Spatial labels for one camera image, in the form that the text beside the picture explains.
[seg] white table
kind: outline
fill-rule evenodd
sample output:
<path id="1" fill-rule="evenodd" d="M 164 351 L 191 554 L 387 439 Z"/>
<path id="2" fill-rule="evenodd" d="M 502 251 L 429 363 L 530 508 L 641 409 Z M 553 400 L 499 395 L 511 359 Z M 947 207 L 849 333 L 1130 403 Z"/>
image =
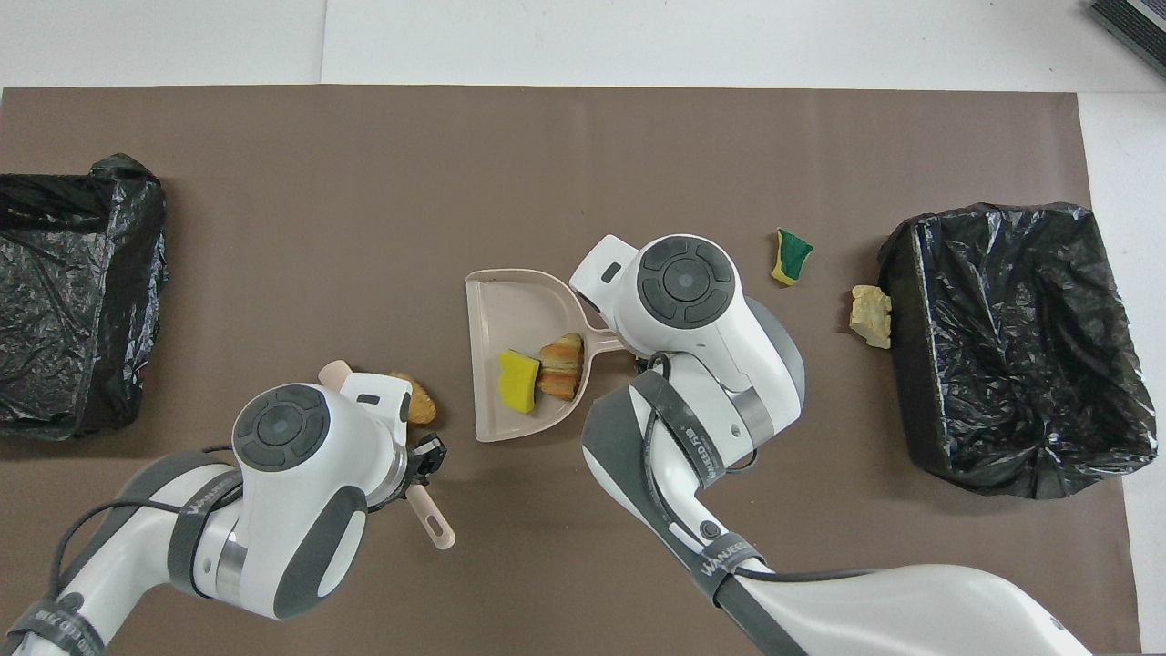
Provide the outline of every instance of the white table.
<path id="1" fill-rule="evenodd" d="M 1166 79 L 1083 1 L 0 0 L 0 87 L 316 83 L 1079 92 L 1094 209 L 1166 408 Z M 1166 464 L 1124 486 L 1143 649 L 1166 651 Z"/>

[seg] dustpan handle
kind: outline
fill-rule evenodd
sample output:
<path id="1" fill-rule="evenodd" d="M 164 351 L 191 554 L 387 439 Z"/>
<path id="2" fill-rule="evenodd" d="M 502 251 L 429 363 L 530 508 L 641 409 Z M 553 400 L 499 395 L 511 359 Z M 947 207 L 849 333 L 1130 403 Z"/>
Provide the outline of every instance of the dustpan handle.
<path id="1" fill-rule="evenodd" d="M 610 353 L 624 351 L 624 343 L 619 341 L 619 337 L 616 336 L 614 331 L 590 331 L 588 334 L 588 353 L 595 355 L 600 353 Z"/>

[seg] bread piece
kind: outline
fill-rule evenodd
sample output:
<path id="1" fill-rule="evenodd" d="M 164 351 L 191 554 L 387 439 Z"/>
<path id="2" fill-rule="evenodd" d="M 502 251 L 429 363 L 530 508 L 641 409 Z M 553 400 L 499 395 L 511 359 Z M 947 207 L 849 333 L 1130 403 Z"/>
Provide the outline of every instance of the bread piece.
<path id="1" fill-rule="evenodd" d="M 850 330 L 866 339 L 866 344 L 891 348 L 891 298 L 873 284 L 855 284 L 850 305 Z"/>
<path id="2" fill-rule="evenodd" d="M 413 396 L 409 397 L 409 424 L 423 426 L 437 417 L 437 405 L 434 403 L 434 400 L 429 398 L 429 394 L 426 393 L 426 389 L 413 376 L 401 374 L 400 372 L 393 372 L 389 376 L 408 381 L 413 386 Z"/>
<path id="3" fill-rule="evenodd" d="M 583 375 L 583 337 L 568 333 L 539 350 L 539 390 L 563 401 L 575 398 Z"/>

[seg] black trash bag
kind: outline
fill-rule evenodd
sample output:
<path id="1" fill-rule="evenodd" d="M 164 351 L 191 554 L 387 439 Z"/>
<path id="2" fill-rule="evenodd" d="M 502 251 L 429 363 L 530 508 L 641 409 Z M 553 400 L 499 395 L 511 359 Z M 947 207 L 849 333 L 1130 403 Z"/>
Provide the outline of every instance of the black trash bag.
<path id="1" fill-rule="evenodd" d="M 976 204 L 879 251 L 911 459 L 983 495 L 1059 499 L 1157 454 L 1091 211 Z"/>
<path id="2" fill-rule="evenodd" d="M 0 175 L 0 436 L 138 417 L 167 281 L 166 195 L 117 154 L 89 175 Z"/>

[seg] green scouring pad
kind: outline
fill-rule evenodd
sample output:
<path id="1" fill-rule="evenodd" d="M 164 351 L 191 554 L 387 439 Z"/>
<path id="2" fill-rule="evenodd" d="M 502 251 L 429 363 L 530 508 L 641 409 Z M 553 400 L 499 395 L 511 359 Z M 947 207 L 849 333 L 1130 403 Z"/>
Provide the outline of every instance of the green scouring pad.
<path id="1" fill-rule="evenodd" d="M 786 284 L 793 284 L 801 275 L 801 267 L 814 246 L 787 230 L 778 228 L 778 263 L 770 273 Z"/>

